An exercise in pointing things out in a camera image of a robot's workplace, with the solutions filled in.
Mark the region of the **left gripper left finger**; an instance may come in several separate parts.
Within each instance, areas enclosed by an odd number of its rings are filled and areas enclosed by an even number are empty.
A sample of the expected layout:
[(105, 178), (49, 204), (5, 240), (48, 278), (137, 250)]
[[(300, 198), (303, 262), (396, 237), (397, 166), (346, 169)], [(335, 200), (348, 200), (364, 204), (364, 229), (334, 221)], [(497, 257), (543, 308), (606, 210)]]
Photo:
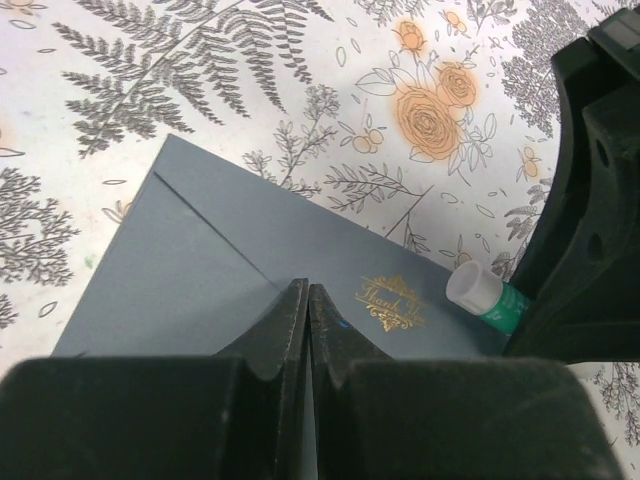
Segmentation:
[(297, 479), (309, 283), (207, 356), (24, 361), (1, 383), (5, 479)]

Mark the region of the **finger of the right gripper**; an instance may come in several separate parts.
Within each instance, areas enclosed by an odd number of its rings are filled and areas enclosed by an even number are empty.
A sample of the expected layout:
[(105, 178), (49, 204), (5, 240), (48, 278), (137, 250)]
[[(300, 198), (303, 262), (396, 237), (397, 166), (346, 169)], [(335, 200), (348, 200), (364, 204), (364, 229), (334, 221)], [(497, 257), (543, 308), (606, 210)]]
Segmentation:
[(556, 174), (512, 285), (531, 300), (504, 353), (567, 364), (639, 357), (639, 13), (552, 58)]

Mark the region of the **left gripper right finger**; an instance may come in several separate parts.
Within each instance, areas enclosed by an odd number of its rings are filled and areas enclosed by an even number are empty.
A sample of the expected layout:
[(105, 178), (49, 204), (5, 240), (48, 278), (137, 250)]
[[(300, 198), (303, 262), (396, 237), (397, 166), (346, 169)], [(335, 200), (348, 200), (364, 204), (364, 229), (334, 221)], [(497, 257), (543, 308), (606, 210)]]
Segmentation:
[(322, 479), (619, 479), (589, 396), (539, 359), (395, 360), (309, 290)]

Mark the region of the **green white glue stick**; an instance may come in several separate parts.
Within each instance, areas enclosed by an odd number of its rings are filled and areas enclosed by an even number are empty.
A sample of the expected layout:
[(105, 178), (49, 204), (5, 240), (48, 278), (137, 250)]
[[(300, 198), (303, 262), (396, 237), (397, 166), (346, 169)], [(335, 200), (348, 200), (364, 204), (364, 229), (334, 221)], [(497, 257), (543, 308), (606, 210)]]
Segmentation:
[(446, 297), (500, 332), (515, 332), (531, 301), (509, 283), (475, 260), (453, 271)]

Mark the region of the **grey envelope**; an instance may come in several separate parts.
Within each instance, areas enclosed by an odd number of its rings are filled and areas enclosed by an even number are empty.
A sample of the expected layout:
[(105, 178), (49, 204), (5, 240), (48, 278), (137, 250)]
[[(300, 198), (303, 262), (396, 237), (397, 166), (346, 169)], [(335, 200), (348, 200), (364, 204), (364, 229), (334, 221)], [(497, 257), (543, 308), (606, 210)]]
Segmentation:
[(395, 358), (496, 356), (506, 343), (446, 299), (444, 267), (169, 136), (54, 354), (214, 354), (296, 278)]

